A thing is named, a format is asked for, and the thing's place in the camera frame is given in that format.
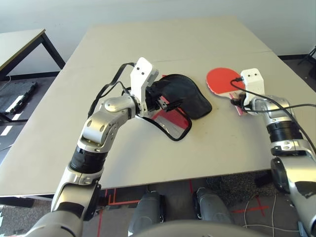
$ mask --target gray table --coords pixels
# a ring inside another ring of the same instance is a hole
[[[44,46],[44,48],[47,50],[47,52],[50,54],[56,64],[60,67],[60,69],[62,69],[65,65],[65,62],[45,34],[45,29],[0,33],[0,81],[8,81],[9,79],[14,81],[18,79],[55,77],[56,75],[58,75],[59,72],[46,72],[6,77],[6,75],[10,73],[13,68],[15,68],[29,53],[31,53],[40,44]],[[0,113],[0,126],[14,125],[19,127],[19,125],[24,125],[26,122],[27,119],[17,119],[15,117],[6,116],[5,114]],[[7,143],[7,136],[1,137],[1,139],[5,139],[5,141],[1,141],[1,145]],[[30,207],[32,206],[33,201],[29,199],[21,199],[15,197],[1,197],[0,203],[5,205]]]
[[[105,162],[100,181],[105,189],[270,168],[270,141],[262,118],[239,117],[228,99],[210,93],[205,79],[213,68],[258,68],[267,94],[292,104],[316,101],[316,94],[234,17],[96,26],[87,32],[0,166],[0,195],[54,193],[95,95],[122,63],[140,56],[151,61],[160,76],[180,73],[192,78],[213,111],[193,121],[179,142],[146,121],[128,121]],[[126,70],[121,77],[126,86],[129,73]],[[120,92],[116,88],[110,96]],[[303,110],[307,109],[296,109],[296,117],[315,142],[316,110],[308,110],[309,116]]]

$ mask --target black wire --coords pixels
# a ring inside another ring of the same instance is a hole
[[[97,104],[98,104],[98,102],[99,102],[99,100],[100,100],[102,94],[104,93],[104,91],[105,91],[110,85],[114,85],[114,84],[118,81],[120,75],[122,74],[122,72],[124,71],[124,69],[125,69],[125,67],[126,67],[127,65],[130,65],[130,66],[134,67],[134,66],[135,66],[135,63],[124,63],[124,64],[122,64],[122,65],[120,66],[120,68],[118,69],[117,73],[116,73],[115,76],[113,77],[112,81],[111,81],[109,84],[104,85],[104,87],[102,87],[102,89],[99,91],[99,93],[98,93],[97,96],[95,97],[95,99],[94,99],[94,101],[92,102],[92,104],[91,104],[91,106],[90,106],[90,109],[89,109],[89,111],[88,111],[88,117],[90,117],[90,116],[93,114],[93,112],[94,112],[94,110],[95,110],[95,107],[97,106]]]
[[[274,110],[243,110],[243,111],[244,112],[254,112],[254,113],[266,113],[266,112],[274,112],[274,111],[280,111],[280,110],[288,110],[288,109],[304,107],[304,106],[316,107],[316,105],[314,105],[314,104],[300,104],[300,105],[292,105],[292,106],[283,107],[283,108],[274,109]]]
[[[110,88],[110,90],[108,90],[107,93],[105,93],[104,95],[100,96],[100,99],[103,98],[103,97],[105,97],[105,96],[107,96],[107,95],[114,89],[114,87],[115,87],[118,83],[120,83],[120,85],[122,86],[123,91],[124,91],[126,94],[129,95],[129,91],[126,89],[126,87],[123,85],[123,83],[118,80],[118,81]]]
[[[6,148],[1,149],[0,152],[4,151],[4,150],[6,150],[6,149],[9,149],[10,147],[12,147],[12,145],[7,146]]]
[[[125,88],[127,90],[127,93],[130,95],[129,91],[132,89],[131,87],[127,87]]]
[[[260,95],[260,94],[254,93],[254,92],[252,92],[252,91],[245,90],[245,89],[240,88],[239,86],[236,86],[236,85],[233,84],[233,81],[241,81],[241,80],[242,80],[242,78],[236,78],[236,79],[234,79],[234,80],[231,80],[231,85],[232,85],[233,87],[237,88],[238,90],[244,91],[244,92],[246,92],[246,93],[253,94],[253,95],[258,96],[258,97],[261,97],[261,98],[264,98],[264,99],[266,99],[266,100],[271,101],[271,102],[274,103],[275,105],[277,105],[281,110],[283,110],[283,111],[292,119],[292,121],[296,124],[296,126],[301,130],[301,132],[304,134],[304,136],[306,137],[306,139],[307,139],[308,142],[310,143],[310,145],[311,145],[311,147],[312,147],[314,153],[316,154],[316,148],[315,148],[314,144],[312,143],[312,140],[311,140],[310,137],[307,135],[307,133],[305,132],[305,130],[300,126],[300,124],[299,124],[298,121],[295,119],[295,117],[294,117],[289,111],[287,111],[285,107],[283,107],[283,106],[280,105],[277,101],[275,101],[275,100],[273,100],[273,99],[271,99],[271,98],[269,98],[269,97],[267,97],[267,96]]]

